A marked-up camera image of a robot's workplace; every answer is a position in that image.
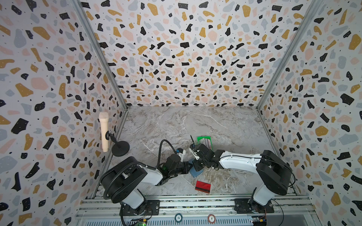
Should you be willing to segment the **red round sticker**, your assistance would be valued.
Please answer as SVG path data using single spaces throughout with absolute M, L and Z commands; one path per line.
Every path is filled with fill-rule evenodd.
M 207 221 L 209 224 L 214 224 L 216 222 L 216 217 L 213 214 L 209 214 L 207 217 Z

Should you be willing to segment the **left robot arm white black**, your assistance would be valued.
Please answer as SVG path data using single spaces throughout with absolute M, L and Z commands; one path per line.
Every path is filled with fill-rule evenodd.
M 147 207 L 147 199 L 137 189 L 140 183 L 162 186 L 179 175 L 188 174 L 191 168 L 192 164 L 183 162 L 178 154 L 172 154 L 158 167 L 128 157 L 101 176 L 100 183 L 105 189 L 103 199 L 142 212 Z

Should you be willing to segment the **stack of cards in tray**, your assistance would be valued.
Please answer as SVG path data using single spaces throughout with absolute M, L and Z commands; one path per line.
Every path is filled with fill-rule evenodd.
M 205 139 L 205 146 L 206 146 L 208 149 L 212 149 L 212 145 L 211 145 L 210 139 Z

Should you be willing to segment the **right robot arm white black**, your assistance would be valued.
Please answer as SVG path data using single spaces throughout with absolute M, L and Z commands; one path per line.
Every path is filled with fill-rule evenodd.
M 253 190 L 249 200 L 236 201 L 237 213 L 273 213 L 271 200 L 288 193 L 289 184 L 295 178 L 292 169 L 272 151 L 262 154 L 239 154 L 224 150 L 212 151 L 204 144 L 190 145 L 196 171 L 204 168 L 234 169 L 258 174 L 263 184 Z

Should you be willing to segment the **green round sticker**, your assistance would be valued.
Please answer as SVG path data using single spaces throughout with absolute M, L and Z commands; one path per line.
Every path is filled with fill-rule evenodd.
M 181 223 L 183 221 L 183 216 L 181 213 L 177 213 L 174 217 L 176 223 Z

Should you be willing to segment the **blue card holder wallet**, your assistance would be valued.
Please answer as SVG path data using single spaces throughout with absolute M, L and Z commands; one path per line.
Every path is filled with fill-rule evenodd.
M 194 163 L 193 163 L 192 159 L 189 160 L 189 163 L 192 165 L 189 173 L 191 174 L 191 176 L 193 178 L 196 178 L 196 177 L 198 177 L 199 175 L 201 175 L 203 173 L 204 169 L 200 169 L 199 171 L 197 171 L 197 169 L 194 166 Z

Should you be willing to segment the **red card black stripe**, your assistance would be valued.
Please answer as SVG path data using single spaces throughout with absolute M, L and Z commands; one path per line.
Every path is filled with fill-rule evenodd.
M 195 190 L 209 194 L 211 191 L 211 184 L 197 181 L 195 185 Z

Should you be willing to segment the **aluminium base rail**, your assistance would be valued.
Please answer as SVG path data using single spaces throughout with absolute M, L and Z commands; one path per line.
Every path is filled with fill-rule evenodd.
M 237 213 L 236 200 L 247 199 L 246 195 L 190 195 L 147 196 L 158 200 L 156 212 L 146 215 L 141 226 L 319 226 L 321 225 L 312 204 L 306 196 L 277 196 L 272 199 L 273 213 Z M 121 219 L 120 204 L 96 198 L 85 200 L 78 211 L 75 226 L 130 226 L 138 217 Z M 176 223 L 174 217 L 181 213 L 183 221 Z M 216 217 L 209 224 L 207 217 Z

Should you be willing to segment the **green plastic card tray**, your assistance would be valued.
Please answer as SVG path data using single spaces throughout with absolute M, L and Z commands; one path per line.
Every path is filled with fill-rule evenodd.
M 210 141 L 211 141 L 210 136 L 201 136 L 201 137 L 197 137 L 198 144 L 205 145 L 205 139 L 210 139 Z

